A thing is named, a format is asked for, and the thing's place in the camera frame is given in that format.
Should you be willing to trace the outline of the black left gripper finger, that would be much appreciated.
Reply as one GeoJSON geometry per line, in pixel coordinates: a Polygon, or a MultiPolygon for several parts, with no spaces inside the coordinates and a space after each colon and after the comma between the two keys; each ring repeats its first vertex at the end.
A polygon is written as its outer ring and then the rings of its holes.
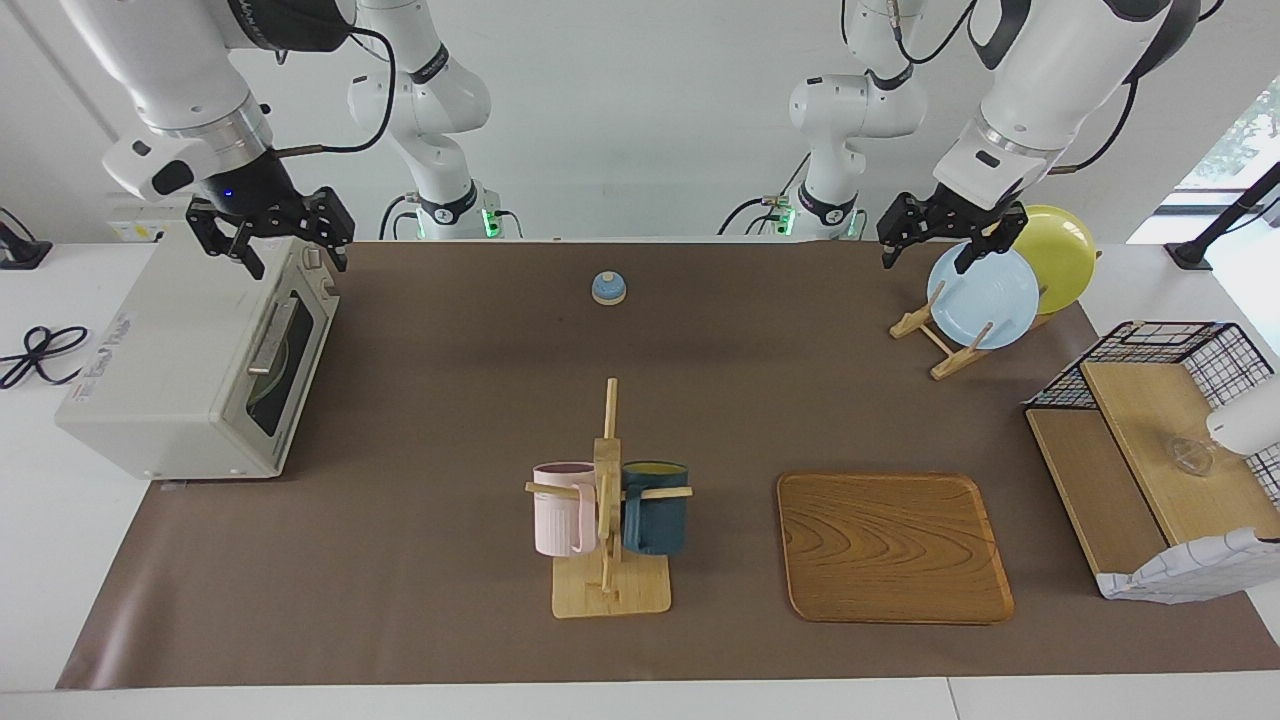
{"type": "Polygon", "coordinates": [[[899,195],[878,220],[878,241],[882,249],[882,266],[891,269],[906,247],[915,243],[916,199],[899,195]]]}
{"type": "Polygon", "coordinates": [[[1016,242],[1018,237],[1028,224],[1028,215],[1024,205],[1011,205],[1001,218],[986,229],[977,229],[970,234],[961,252],[955,259],[955,270],[964,275],[980,259],[991,254],[1005,254],[1016,242]]]}

